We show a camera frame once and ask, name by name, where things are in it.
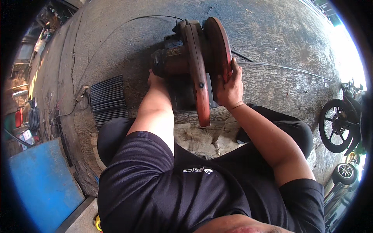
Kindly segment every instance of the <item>black t-shirt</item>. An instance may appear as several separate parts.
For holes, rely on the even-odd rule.
[[[294,232],[324,232],[321,184],[273,179],[234,163],[196,160],[174,166],[156,135],[128,135],[100,177],[103,232],[193,232],[209,220],[243,214]]]

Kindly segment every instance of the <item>motorcycle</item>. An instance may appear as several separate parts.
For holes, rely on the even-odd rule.
[[[354,79],[352,82],[342,83],[340,88],[343,92],[342,100],[330,100],[321,110],[319,131],[321,140],[328,150],[341,153],[348,148],[344,154],[347,156],[359,143],[361,146],[360,116],[366,91],[363,91],[361,84],[359,88],[355,87]]]

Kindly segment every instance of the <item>concrete floor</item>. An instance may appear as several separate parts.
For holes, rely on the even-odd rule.
[[[308,163],[317,181],[326,184],[341,156],[323,146],[317,118],[328,100],[341,97],[339,71],[329,39],[332,25],[298,0],[87,2],[34,60],[32,94],[42,106],[41,132],[45,127],[50,137],[55,106],[60,114],[71,112],[81,85],[118,74],[123,74],[129,115],[136,116],[148,89],[150,54],[175,24],[174,19],[157,17],[125,23],[144,15],[176,15],[200,22],[218,17],[235,51],[256,62],[303,69],[333,80],[325,85],[320,78],[303,73],[242,65],[245,102],[295,116],[310,126],[314,150]],[[61,117],[61,126],[78,181],[85,194],[95,196],[94,175],[99,176],[101,169],[91,144],[90,134],[97,132],[91,109],[80,110],[86,104],[79,103],[73,114]],[[238,125],[224,107],[211,111],[211,127],[201,129],[197,122],[196,113],[175,115],[175,140],[190,151],[220,156],[238,146],[234,142]]]

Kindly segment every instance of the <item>blue panel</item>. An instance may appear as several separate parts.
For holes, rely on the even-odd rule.
[[[41,232],[54,232],[84,195],[71,175],[60,138],[9,158],[21,201]]]

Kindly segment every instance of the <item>hand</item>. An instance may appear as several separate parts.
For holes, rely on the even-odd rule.
[[[159,76],[157,76],[157,75],[155,75],[154,73],[153,73],[153,70],[152,69],[150,69],[149,70],[149,78],[148,78],[148,85],[149,86],[151,86],[151,85],[153,85],[153,84],[164,84],[164,79],[163,78],[161,78],[161,77],[159,77]]]
[[[217,99],[221,106],[231,111],[232,109],[244,104],[242,94],[244,84],[242,83],[242,67],[237,64],[235,58],[232,58],[232,77],[226,84],[221,75],[218,75]]]

